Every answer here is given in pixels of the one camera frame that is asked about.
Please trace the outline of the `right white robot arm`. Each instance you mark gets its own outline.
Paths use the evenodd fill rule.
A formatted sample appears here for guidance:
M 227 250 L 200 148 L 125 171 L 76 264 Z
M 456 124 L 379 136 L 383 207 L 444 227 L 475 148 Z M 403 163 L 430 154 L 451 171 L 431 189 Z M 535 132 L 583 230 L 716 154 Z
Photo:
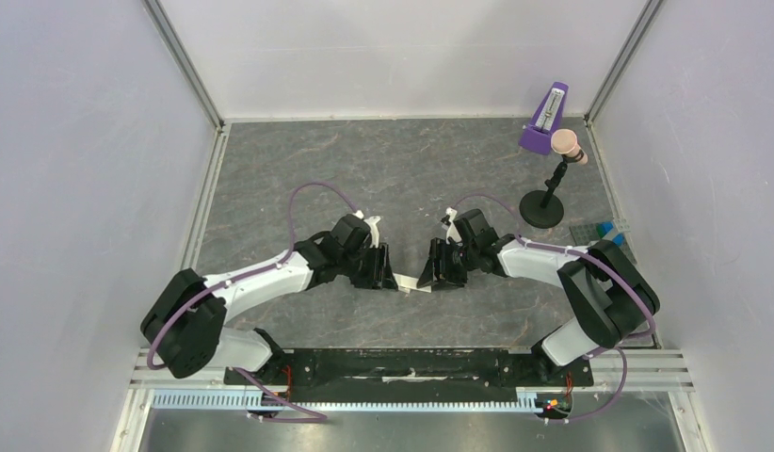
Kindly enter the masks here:
M 660 301 L 618 245 L 599 240 L 589 247 L 562 247 L 499 235 L 479 209 L 449 208 L 446 235 L 430 242 L 417 282 L 433 291 L 463 287 L 470 272 L 527 279 L 563 290 L 573 318 L 532 347 L 531 369 L 544 384 L 555 384 L 570 363 L 654 328 Z

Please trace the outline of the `white remote battery cover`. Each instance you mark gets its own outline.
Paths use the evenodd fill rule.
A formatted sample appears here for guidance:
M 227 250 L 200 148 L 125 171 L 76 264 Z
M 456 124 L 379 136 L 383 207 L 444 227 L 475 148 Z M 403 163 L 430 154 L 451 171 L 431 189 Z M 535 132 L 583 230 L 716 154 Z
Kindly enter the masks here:
M 410 293 L 411 291 L 419 291 L 423 293 L 432 292 L 430 286 L 420 287 L 418 285 L 418 279 L 410 276 L 395 274 L 395 282 L 397 284 L 397 289 L 404 293 Z

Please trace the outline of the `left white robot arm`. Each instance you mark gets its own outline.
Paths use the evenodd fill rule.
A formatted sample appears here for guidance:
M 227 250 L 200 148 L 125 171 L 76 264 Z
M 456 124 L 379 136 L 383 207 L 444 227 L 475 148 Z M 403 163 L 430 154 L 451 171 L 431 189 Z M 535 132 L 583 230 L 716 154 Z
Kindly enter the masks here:
M 230 321 L 266 302 L 338 277 L 358 289 L 396 290 L 389 248 L 379 238 L 379 221 L 361 212 L 347 214 L 331 230 L 260 264 L 207 276 L 192 268 L 177 272 L 140 324 L 150 344 L 148 366 L 167 368 L 176 379 L 207 366 L 241 367 L 261 384 L 274 383 L 283 371 L 275 345 L 264 332 L 237 330 Z

